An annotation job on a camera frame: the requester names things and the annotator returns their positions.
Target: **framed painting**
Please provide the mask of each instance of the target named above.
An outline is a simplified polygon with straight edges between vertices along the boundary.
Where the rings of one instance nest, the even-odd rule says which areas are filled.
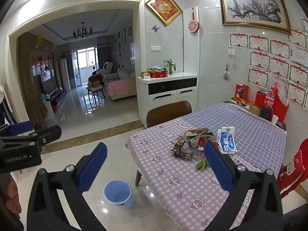
[[[283,0],[220,0],[222,25],[243,25],[291,34]]]
[[[122,30],[122,43],[126,42],[126,29]]]
[[[183,13],[174,0],[149,0],[146,4],[166,26]]]

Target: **brown chair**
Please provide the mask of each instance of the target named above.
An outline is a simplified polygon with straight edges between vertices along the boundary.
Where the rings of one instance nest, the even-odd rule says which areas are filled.
[[[88,81],[88,86],[87,86],[87,90],[88,90],[88,96],[90,97],[90,95],[94,96],[94,100],[95,100],[95,93],[97,94],[98,97],[98,92],[101,91],[103,93],[104,98],[105,94],[103,91],[103,81],[102,81],[102,76],[100,74],[98,75],[92,75],[89,77]]]
[[[153,127],[190,114],[192,107],[188,101],[173,102],[151,109],[147,113],[147,127]]]

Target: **white door frame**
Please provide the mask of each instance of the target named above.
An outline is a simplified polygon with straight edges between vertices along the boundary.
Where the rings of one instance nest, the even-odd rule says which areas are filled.
[[[17,38],[25,32],[48,21],[72,15],[80,12],[100,9],[133,9],[133,28],[135,44],[135,72],[137,83],[137,95],[139,93],[138,74],[146,70],[146,49],[145,49],[145,18],[144,0],[82,0],[75,3],[63,4],[53,9],[42,12],[39,15],[20,24],[7,34],[5,46],[5,70],[9,96],[12,100],[12,109],[19,122],[29,121],[29,117],[22,98],[17,67]]]

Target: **marble floor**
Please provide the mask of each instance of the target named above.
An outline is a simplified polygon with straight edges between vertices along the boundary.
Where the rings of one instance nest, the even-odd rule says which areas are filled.
[[[88,96],[87,85],[67,92],[49,125],[57,124],[62,128],[63,141],[103,129],[115,127],[139,119],[137,96],[113,101],[105,92],[106,99]]]
[[[179,231],[181,228],[166,215],[164,209],[159,205],[153,190],[148,186],[144,178],[141,179],[139,187],[134,186],[138,166],[132,159],[130,152],[123,149],[123,145],[129,136],[139,130],[142,130],[142,128],[100,140],[108,147],[108,157],[90,190],[84,192],[83,197],[97,219],[101,221],[108,231]],[[17,185],[23,210],[21,221],[25,227],[30,191],[38,169],[43,167],[48,172],[63,170],[68,164],[76,164],[82,156],[90,154],[100,141],[43,154],[43,163],[40,166],[23,170],[23,173],[18,178]],[[109,181],[116,179],[125,180],[132,186],[135,204],[129,210],[119,209],[109,203],[103,196],[104,186]],[[78,223],[68,207],[63,192],[59,191],[59,194],[70,224],[78,228]],[[293,191],[282,200],[283,211],[284,213],[289,212],[305,203],[306,201]]]

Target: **drawer handle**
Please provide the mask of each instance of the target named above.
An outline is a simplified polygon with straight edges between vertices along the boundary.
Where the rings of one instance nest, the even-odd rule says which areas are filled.
[[[181,91],[180,93],[179,93],[179,95],[181,95],[181,94],[186,94],[186,93],[190,93],[190,92],[192,92],[193,90],[192,89],[190,89],[190,90],[185,90],[185,91]]]
[[[166,94],[166,95],[156,96],[155,98],[153,98],[153,100],[158,100],[158,99],[167,98],[167,97],[171,97],[171,96],[174,96],[174,94]]]

